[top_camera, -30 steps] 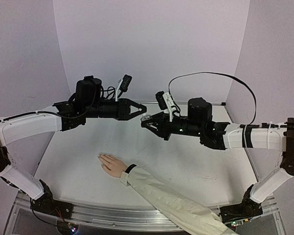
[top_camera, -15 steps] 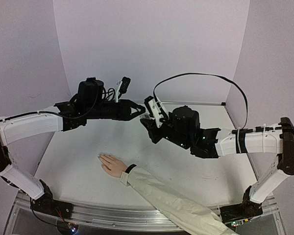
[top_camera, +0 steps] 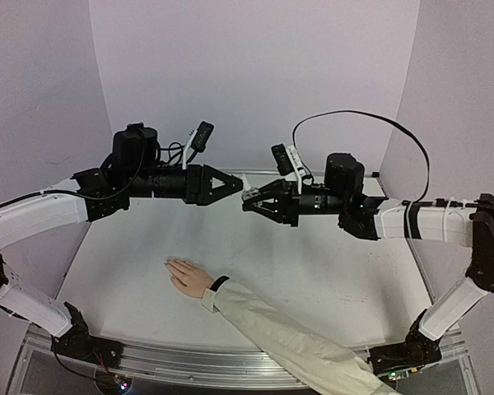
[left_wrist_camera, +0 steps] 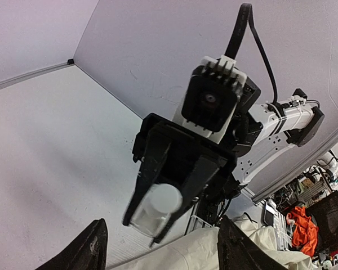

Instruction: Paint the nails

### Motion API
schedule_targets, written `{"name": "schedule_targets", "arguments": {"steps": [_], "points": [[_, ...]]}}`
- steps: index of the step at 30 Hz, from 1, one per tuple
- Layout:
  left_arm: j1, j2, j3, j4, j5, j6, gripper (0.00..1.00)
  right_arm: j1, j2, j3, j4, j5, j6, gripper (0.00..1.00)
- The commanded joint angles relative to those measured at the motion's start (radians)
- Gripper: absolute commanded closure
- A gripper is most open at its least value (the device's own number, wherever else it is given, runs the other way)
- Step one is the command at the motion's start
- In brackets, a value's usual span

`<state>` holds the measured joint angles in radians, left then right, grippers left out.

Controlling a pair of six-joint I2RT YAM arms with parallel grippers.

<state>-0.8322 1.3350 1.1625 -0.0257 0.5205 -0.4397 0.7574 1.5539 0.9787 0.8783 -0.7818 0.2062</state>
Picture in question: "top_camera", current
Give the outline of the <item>white nail polish cap brush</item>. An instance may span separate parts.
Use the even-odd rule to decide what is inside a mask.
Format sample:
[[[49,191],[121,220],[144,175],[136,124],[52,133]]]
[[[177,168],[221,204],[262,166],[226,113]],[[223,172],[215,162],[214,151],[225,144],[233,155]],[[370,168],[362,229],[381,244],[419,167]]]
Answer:
[[[242,181],[242,184],[243,184],[243,189],[246,191],[246,190],[250,190],[251,189],[251,186],[250,186],[250,183],[249,183],[249,180],[247,179],[247,176],[246,174],[242,174],[240,176],[240,179]]]

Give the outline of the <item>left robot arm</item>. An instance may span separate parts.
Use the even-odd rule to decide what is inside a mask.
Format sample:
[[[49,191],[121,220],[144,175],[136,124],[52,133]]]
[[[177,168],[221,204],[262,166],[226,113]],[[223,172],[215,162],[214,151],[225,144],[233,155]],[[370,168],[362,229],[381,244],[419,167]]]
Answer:
[[[163,161],[157,131],[143,123],[115,133],[101,167],[83,170],[45,190],[0,203],[0,308],[61,338],[65,349],[84,360],[95,350],[80,311],[23,282],[5,262],[8,246],[64,225],[92,223],[128,210],[131,198],[179,199],[200,207],[238,193],[241,179],[209,165],[195,165],[214,127],[202,122],[176,149],[179,163]]]

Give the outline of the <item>forearm in beige sleeve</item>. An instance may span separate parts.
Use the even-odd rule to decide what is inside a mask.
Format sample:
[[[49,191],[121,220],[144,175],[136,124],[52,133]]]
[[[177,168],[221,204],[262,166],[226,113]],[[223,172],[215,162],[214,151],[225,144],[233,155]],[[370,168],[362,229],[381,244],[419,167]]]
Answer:
[[[207,289],[203,306],[221,314],[260,350],[320,394],[395,394],[351,349],[300,324],[232,280]]]

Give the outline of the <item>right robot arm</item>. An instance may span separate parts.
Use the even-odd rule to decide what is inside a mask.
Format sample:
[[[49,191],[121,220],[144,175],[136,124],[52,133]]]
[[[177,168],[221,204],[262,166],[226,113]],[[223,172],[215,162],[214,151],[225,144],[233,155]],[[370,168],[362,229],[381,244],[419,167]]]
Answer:
[[[364,166],[348,153],[327,157],[324,181],[305,184],[308,175],[297,151],[274,154],[280,179],[259,188],[245,183],[244,211],[296,227],[301,216],[335,215],[338,226],[357,239],[420,239],[457,244],[472,252],[457,281],[417,320],[408,341],[437,342],[478,301],[494,293],[494,197],[438,198],[409,202],[363,193]]]

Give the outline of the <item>person's bare hand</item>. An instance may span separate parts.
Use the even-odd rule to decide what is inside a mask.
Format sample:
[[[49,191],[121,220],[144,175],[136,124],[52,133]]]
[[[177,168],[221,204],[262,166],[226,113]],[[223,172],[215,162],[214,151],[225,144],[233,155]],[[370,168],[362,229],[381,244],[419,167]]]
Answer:
[[[214,279],[207,272],[189,261],[168,259],[165,266],[175,288],[190,298],[202,299],[205,291],[214,283]]]

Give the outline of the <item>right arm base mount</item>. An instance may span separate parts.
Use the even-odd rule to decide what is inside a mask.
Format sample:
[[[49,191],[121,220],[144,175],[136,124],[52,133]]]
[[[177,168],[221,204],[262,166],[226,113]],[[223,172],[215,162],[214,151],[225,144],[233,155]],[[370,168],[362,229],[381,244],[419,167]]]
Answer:
[[[375,346],[369,350],[367,362],[371,363],[376,376],[421,368],[441,360],[440,338],[432,341],[419,332],[424,313],[411,325],[403,342]]]

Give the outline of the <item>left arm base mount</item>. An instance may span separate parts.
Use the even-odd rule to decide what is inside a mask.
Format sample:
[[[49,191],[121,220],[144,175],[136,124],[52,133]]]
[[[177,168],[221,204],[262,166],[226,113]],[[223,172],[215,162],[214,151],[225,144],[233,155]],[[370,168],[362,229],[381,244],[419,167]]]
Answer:
[[[123,344],[106,337],[91,335],[82,313],[68,302],[64,302],[63,305],[70,313],[72,326],[62,336],[52,340],[51,351],[55,351],[58,356],[98,364],[106,369],[118,368]]]

